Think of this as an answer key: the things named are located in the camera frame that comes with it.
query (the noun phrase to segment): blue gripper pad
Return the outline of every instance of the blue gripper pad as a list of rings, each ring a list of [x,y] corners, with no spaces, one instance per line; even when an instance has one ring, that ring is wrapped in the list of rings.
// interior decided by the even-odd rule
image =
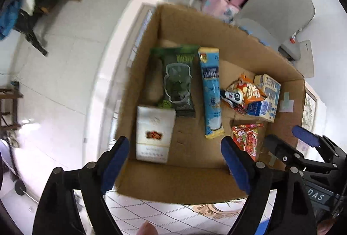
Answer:
[[[101,181],[101,193],[104,195],[106,191],[111,190],[115,180],[125,162],[125,160],[128,157],[129,154],[129,148],[130,148],[130,142],[127,138],[121,137],[122,142],[120,146],[118,147],[117,151],[115,152],[113,158],[109,162],[107,168],[105,169],[103,175],[102,175],[102,181]]]
[[[296,125],[291,130],[292,134],[311,147],[319,147],[319,137],[308,130]]]
[[[225,138],[222,139],[220,148],[221,148],[222,155],[225,161],[227,162],[227,165],[232,173],[232,176],[234,177],[237,183],[237,186],[241,190],[249,194],[251,190],[250,181],[249,181],[250,177],[249,177],[247,169],[244,167],[244,165],[240,161],[238,154],[235,152],[235,150],[239,150],[239,152],[242,152],[242,151],[237,147],[237,145],[234,143],[234,141],[231,139],[230,136],[226,136]]]

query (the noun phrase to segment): green snack bag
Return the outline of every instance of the green snack bag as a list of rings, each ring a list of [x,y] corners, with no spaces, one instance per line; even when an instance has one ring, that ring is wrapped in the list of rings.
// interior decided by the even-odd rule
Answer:
[[[164,99],[161,108],[174,108],[178,117],[195,117],[190,87],[193,60],[198,46],[182,45],[175,48],[153,48],[151,54],[161,59],[164,76]]]

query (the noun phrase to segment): red candy bag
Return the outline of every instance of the red candy bag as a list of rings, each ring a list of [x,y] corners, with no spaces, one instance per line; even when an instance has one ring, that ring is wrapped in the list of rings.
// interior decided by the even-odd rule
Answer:
[[[246,151],[253,160],[257,155],[258,128],[264,124],[246,124],[232,127],[232,139],[237,146]]]

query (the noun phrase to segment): panda cartoon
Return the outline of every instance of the panda cartoon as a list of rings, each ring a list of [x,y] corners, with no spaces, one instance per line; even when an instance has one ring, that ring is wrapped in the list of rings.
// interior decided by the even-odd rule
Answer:
[[[231,92],[226,91],[225,92],[225,98],[234,102],[235,104],[241,105],[242,101],[243,101],[243,92],[238,88],[234,89]]]

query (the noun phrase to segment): gray chair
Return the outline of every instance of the gray chair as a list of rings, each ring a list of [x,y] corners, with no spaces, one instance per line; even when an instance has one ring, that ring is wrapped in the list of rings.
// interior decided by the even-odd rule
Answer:
[[[289,38],[304,28],[314,14],[312,0],[248,0],[235,15],[234,24],[276,51],[281,46],[282,54],[285,51],[294,60],[299,60],[299,45],[289,43]]]

